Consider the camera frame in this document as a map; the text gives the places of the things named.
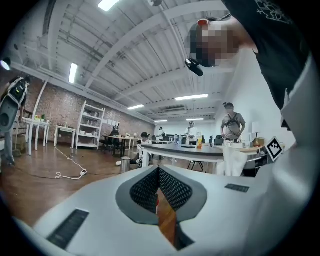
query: air conditioning unit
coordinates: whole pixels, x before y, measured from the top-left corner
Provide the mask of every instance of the air conditioning unit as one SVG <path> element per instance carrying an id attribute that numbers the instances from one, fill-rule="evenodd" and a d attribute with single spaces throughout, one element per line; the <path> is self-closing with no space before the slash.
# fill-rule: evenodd
<path id="1" fill-rule="evenodd" d="M 163 111 L 164 115 L 172 116 L 172 115 L 183 115 L 186 114 L 187 110 L 185 107 L 176 107 L 176 108 L 170 108 Z"/>

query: brick wall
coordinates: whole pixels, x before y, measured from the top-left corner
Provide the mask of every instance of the brick wall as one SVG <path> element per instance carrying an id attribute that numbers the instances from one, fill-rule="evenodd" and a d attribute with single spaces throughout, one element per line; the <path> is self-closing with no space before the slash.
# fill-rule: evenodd
<path id="1" fill-rule="evenodd" d="M 26 74 L 17 71 L 5 71 L 0 70 L 0 86 L 4 86 L 8 81 L 17 75 L 25 76 Z M 44 82 L 40 79 L 33 78 L 32 83 L 28 89 L 27 100 L 25 109 L 33 112 L 37 102 L 38 95 L 41 91 Z M 36 115 L 45 114 L 45 118 L 50 120 L 49 141 L 54 140 L 55 128 L 58 123 L 65 123 L 69 127 L 77 128 L 80 112 L 84 102 L 97 108 L 105 108 L 104 119 L 111 119 L 120 122 L 119 133 L 125 135 L 129 133 L 133 135 L 137 133 L 140 135 L 142 132 L 147 132 L 151 135 L 154 134 L 155 126 L 151 123 L 142 121 L 131 115 L 122 113 L 108 106 L 104 106 L 93 100 L 87 99 L 73 92 L 67 91 L 52 84 L 47 84 L 40 99 Z M 112 126 L 103 124 L 101 135 L 109 135 L 112 131 Z M 61 133 L 62 137 L 59 138 L 59 142 L 70 142 L 71 134 Z M 39 138 L 43 139 L 44 131 L 41 128 L 39 130 Z"/>

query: white ceiling beam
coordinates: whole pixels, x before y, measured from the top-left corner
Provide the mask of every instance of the white ceiling beam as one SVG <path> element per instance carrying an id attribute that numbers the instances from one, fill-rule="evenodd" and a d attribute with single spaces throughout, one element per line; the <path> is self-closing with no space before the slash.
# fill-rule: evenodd
<path id="1" fill-rule="evenodd" d="M 48 32 L 48 53 L 50 56 L 48 58 L 48 62 L 49 62 L 49 69 L 51 71 L 54 71 L 53 70 L 54 61 L 57 53 L 60 26 L 69 2 L 70 1 L 68 0 L 57 0 L 53 7 L 50 24 L 49 24 L 49 32 Z"/>
<path id="2" fill-rule="evenodd" d="M 177 7 L 171 8 L 165 11 L 165 14 L 169 19 L 174 19 L 179 16 L 189 15 L 193 13 L 205 12 L 205 11 L 227 11 L 228 9 L 220 0 L 214 1 L 201 1 L 187 3 L 184 5 L 179 5 Z M 100 71 L 107 65 L 107 63 L 115 56 L 122 48 L 124 48 L 129 42 L 134 40 L 137 36 L 142 33 L 152 29 L 158 24 L 167 22 L 163 13 L 152 16 L 151 18 L 140 23 L 138 26 L 130 30 L 125 34 L 102 58 L 99 64 L 94 69 L 92 75 L 93 77 L 98 76 Z M 89 79 L 85 87 L 89 88 L 93 82 L 93 79 Z"/>
<path id="3" fill-rule="evenodd" d="M 215 108 L 207 108 L 207 109 L 190 109 L 186 114 L 148 114 L 148 117 L 151 117 L 155 120 L 166 120 L 167 118 L 183 118 L 183 117 L 194 117 L 194 116 L 203 116 L 203 115 L 211 115 L 215 114 L 217 111 Z"/>
<path id="4" fill-rule="evenodd" d="M 210 101 L 211 103 L 222 101 L 222 96 L 220 94 L 209 94 L 208 98 L 206 99 L 199 99 L 199 101 Z M 184 105 L 189 100 L 181 100 L 181 101 L 176 101 L 175 99 L 169 99 L 169 100 L 163 100 L 159 102 L 154 102 L 150 104 L 144 104 L 144 108 L 139 108 L 138 110 L 144 110 L 144 109 L 158 109 L 158 108 L 164 108 L 164 107 L 169 107 L 169 106 L 175 106 L 175 105 Z"/>
<path id="5" fill-rule="evenodd" d="M 130 111 L 130 110 L 128 110 L 128 108 L 126 106 L 121 105 L 118 102 L 115 102 L 106 96 L 100 95 L 99 93 L 97 93 L 93 90 L 86 89 L 82 85 L 70 84 L 68 82 L 62 81 L 60 79 L 56 79 L 50 75 L 44 74 L 42 72 L 39 72 L 37 70 L 34 70 L 32 68 L 18 64 L 13 61 L 11 62 L 11 66 L 12 66 L 12 68 L 14 68 L 16 70 L 19 70 L 21 72 L 29 74 L 30 76 L 41 79 L 43 81 L 45 81 L 49 78 L 48 83 L 50 83 L 54 86 L 61 87 L 69 92 L 83 96 L 87 99 L 93 100 L 94 102 L 100 103 L 100 104 L 107 106 L 107 107 L 110 107 L 114 110 L 120 111 L 122 113 L 125 113 L 125 114 L 130 115 L 135 118 L 138 118 L 138 119 L 145 121 L 145 122 L 148 122 L 150 124 L 154 124 L 154 120 L 152 120 L 151 118 L 146 117 L 145 115 L 142 115 L 136 111 L 132 111 L 132 110 Z"/>
<path id="6" fill-rule="evenodd" d="M 213 75 L 213 74 L 232 73 L 235 71 L 235 69 L 233 67 L 217 66 L 217 67 L 212 67 L 212 68 L 203 68 L 202 71 L 203 71 L 203 75 L 206 76 L 206 75 Z M 132 95 L 132 94 L 135 94 L 138 92 L 142 92 L 142 91 L 151 89 L 156 86 L 165 85 L 165 84 L 170 83 L 172 81 L 184 79 L 184 78 L 187 78 L 189 75 L 191 77 L 197 77 L 197 75 L 195 73 L 189 71 L 187 67 L 184 67 L 183 69 L 170 71 L 168 73 L 158 75 L 154 78 L 143 81 L 135 86 L 132 86 L 129 89 L 123 90 L 121 92 L 121 94 L 117 94 L 114 97 L 114 100 L 118 101 L 125 96 L 129 96 L 129 95 Z"/>

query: trash can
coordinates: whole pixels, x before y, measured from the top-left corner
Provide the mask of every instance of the trash can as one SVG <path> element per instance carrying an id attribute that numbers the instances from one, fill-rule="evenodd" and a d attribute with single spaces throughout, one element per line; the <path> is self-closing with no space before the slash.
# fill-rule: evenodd
<path id="1" fill-rule="evenodd" d="M 121 157 L 121 173 L 126 173 L 130 171 L 130 157 L 123 156 Z"/>

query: gray t-shirt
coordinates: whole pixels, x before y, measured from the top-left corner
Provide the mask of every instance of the gray t-shirt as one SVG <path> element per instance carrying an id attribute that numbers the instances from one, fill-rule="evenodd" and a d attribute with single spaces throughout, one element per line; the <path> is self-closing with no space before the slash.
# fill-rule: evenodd
<path id="1" fill-rule="evenodd" d="M 240 133 L 240 125 L 244 126 L 246 124 L 246 121 L 244 120 L 244 118 L 242 117 L 242 115 L 240 113 L 234 113 L 233 116 L 230 116 L 229 114 L 227 114 L 223 120 L 222 120 L 222 124 L 221 127 L 224 128 L 225 125 L 231 120 L 234 119 L 236 122 L 232 122 L 230 123 L 225 130 L 225 137 L 228 139 L 238 139 L 239 133 Z"/>

